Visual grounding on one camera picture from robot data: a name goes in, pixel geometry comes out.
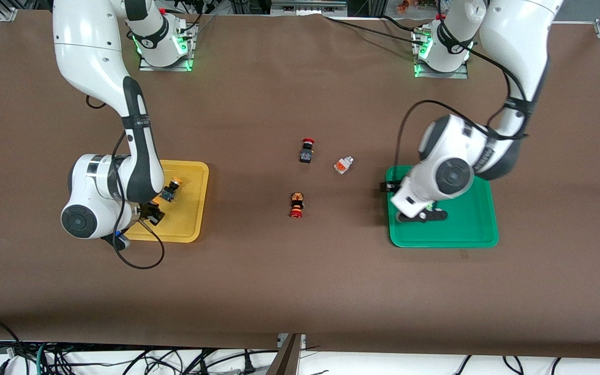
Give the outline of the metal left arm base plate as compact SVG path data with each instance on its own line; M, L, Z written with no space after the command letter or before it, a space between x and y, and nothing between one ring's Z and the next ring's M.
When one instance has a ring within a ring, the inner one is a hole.
M410 31L412 41L419 41L420 45L415 45L412 48L414 53L414 74L415 78L438 78L438 79L467 79L467 59L470 53L462 52L460 58L460 66L453 71L438 71L430 66L427 62L427 57L432 50L445 49L440 41L435 41L432 36L432 29L428 28L429 24L413 28Z

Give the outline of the aluminium frame rail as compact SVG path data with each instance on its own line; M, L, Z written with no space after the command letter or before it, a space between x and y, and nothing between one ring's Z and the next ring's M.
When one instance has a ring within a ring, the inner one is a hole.
M271 0L270 15L347 17L347 0Z

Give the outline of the dark brown table beam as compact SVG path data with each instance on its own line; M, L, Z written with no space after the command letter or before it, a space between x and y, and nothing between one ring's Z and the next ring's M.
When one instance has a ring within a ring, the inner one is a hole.
M278 352L265 375L297 375L300 354L306 349L305 334L278 334Z

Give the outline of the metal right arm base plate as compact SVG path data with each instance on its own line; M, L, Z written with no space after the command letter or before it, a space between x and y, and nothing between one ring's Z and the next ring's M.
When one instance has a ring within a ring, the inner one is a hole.
M140 71L191 71L197 47L198 24L188 24L186 20L165 15L168 21L168 33L160 40L155 49L150 41L141 42L136 36L136 52L140 56Z

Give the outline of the green plastic tray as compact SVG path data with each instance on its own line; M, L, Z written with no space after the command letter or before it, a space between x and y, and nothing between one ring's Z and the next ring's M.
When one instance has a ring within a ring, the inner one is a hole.
M444 221L400 223L398 209L390 202L392 187L400 183L410 166L390 167L382 190L386 193L390 240L401 248L488 248L498 242L498 227L490 183L480 178L455 199L436 202L448 212Z

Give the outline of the yellow plastic tray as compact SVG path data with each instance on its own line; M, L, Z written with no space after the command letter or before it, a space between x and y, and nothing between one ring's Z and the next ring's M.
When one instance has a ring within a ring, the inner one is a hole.
M183 181L176 199L169 203L160 198L159 209L165 213L157 226L147 219L134 223L125 235L130 240L190 243L197 239L202 227L203 207L209 180L207 164L199 161L161 160L165 186L172 178Z

